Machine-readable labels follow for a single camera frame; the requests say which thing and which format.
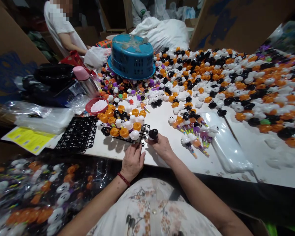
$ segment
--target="person in white clothing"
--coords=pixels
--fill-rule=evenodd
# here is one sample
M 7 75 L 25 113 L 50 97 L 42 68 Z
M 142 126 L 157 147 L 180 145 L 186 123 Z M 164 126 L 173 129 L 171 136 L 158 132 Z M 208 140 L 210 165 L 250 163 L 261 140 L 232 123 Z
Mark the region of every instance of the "person in white clothing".
M 69 17 L 72 14 L 72 0 L 50 0 L 45 3 L 44 16 L 50 34 L 64 57 L 77 50 L 84 56 L 90 46 L 83 43 Z

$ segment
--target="pink thermos lid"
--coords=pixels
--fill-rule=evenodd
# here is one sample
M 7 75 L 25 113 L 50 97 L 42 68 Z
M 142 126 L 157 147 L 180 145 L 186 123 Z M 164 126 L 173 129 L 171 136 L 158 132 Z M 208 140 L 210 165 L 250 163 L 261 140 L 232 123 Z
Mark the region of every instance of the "pink thermos lid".
M 73 73 L 75 74 L 78 81 L 84 81 L 89 78 L 88 72 L 81 66 L 74 67 Z

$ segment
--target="hand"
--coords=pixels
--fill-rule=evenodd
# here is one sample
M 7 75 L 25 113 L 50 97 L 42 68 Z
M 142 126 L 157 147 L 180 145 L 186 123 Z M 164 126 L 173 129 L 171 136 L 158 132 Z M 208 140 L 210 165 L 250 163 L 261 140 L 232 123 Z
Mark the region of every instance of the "hand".
M 142 170 L 145 152 L 141 154 L 141 144 L 132 144 L 126 150 L 120 174 L 125 177 L 128 182 L 131 182 Z
M 171 159 L 177 157 L 169 144 L 168 138 L 160 133 L 158 134 L 157 142 L 149 139 L 146 139 L 145 142 L 150 144 L 167 164 Z

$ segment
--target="yellow paper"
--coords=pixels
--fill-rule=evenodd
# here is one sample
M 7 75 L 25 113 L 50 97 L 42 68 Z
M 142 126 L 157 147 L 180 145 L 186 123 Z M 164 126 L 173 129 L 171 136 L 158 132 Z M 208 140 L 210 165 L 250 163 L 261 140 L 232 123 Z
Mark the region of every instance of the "yellow paper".
M 6 136 L 25 150 L 38 155 L 55 135 L 17 127 Z

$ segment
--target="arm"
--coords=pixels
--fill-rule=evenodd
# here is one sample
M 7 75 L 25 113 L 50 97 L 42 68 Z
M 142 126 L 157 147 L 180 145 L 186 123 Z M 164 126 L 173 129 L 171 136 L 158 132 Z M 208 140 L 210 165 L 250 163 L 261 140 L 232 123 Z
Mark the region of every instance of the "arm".
M 131 182 L 143 168 L 145 152 L 141 154 L 141 149 L 141 145 L 131 145 L 122 160 L 120 174 L 128 182 Z M 127 184 L 119 176 L 116 176 L 58 235 L 86 235 L 116 203 L 127 187 Z
M 67 49 L 68 51 L 72 51 L 72 50 L 77 50 L 77 52 L 84 56 L 86 54 L 86 50 L 81 49 L 77 46 L 75 46 L 72 42 L 71 42 L 71 38 L 70 38 L 70 33 L 59 33 L 58 34 L 62 45 L 65 47 L 65 49 Z
M 146 140 L 171 167 L 191 205 L 205 215 L 222 235 L 248 235 L 252 233 L 233 211 L 201 182 L 175 155 L 168 138 L 159 134 L 158 141 Z

